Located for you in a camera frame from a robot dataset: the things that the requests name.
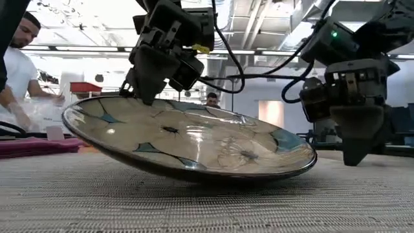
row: man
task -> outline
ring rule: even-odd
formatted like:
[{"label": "man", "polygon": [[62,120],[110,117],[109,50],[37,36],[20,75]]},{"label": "man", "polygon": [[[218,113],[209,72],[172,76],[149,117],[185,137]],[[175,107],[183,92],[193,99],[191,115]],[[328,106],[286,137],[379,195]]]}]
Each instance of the man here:
[{"label": "man", "polygon": [[57,102],[65,100],[62,95],[49,94],[42,90],[37,80],[36,67],[30,58],[20,51],[38,36],[40,28],[40,22],[31,13],[26,12],[4,56],[7,82],[5,89],[0,93],[0,113],[12,113],[19,126],[25,130],[33,125],[18,103],[25,98],[26,92],[30,97],[51,98]]},{"label": "man", "polygon": [[208,107],[215,107],[220,109],[220,106],[217,105],[219,100],[217,99],[217,95],[215,93],[208,93],[207,94],[207,103],[206,106]]}]

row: purple cloth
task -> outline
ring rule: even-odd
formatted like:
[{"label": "purple cloth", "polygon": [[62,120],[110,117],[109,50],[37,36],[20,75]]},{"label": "purple cloth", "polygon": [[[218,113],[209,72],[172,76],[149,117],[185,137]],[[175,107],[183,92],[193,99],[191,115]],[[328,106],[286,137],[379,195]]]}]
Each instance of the purple cloth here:
[{"label": "purple cloth", "polygon": [[56,153],[76,153],[84,143],[79,139],[45,140],[37,138],[0,142],[0,159],[50,155]]}]

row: woven mat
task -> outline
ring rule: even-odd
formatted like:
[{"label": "woven mat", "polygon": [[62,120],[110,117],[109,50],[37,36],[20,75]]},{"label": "woven mat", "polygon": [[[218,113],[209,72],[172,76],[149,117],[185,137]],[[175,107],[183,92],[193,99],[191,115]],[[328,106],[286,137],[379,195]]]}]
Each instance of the woven mat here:
[{"label": "woven mat", "polygon": [[414,159],[333,152],[266,187],[208,188],[98,153],[0,161],[0,232],[414,232]]}]

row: ceramic plate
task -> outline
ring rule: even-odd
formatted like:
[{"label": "ceramic plate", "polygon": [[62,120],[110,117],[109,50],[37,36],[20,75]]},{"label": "ceramic plate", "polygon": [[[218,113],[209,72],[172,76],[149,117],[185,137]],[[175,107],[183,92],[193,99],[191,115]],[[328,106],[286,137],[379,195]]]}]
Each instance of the ceramic plate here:
[{"label": "ceramic plate", "polygon": [[274,180],[316,162],[304,140],[277,126],[202,105],[101,96],[63,112],[63,123],[103,153],[137,168],[189,181]]}]

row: clear plastic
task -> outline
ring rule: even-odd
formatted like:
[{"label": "clear plastic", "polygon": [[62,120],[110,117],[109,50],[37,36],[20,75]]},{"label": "clear plastic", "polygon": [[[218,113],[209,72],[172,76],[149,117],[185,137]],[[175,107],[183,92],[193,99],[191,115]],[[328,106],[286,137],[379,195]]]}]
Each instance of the clear plastic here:
[{"label": "clear plastic", "polygon": [[[64,107],[55,100],[46,98],[26,98],[23,101],[20,101],[19,105],[30,118],[31,125],[27,129],[28,132],[46,133],[46,127],[60,126],[64,133],[69,133],[61,119]],[[24,128],[17,123],[15,115],[7,111],[0,111],[0,120]]]}]

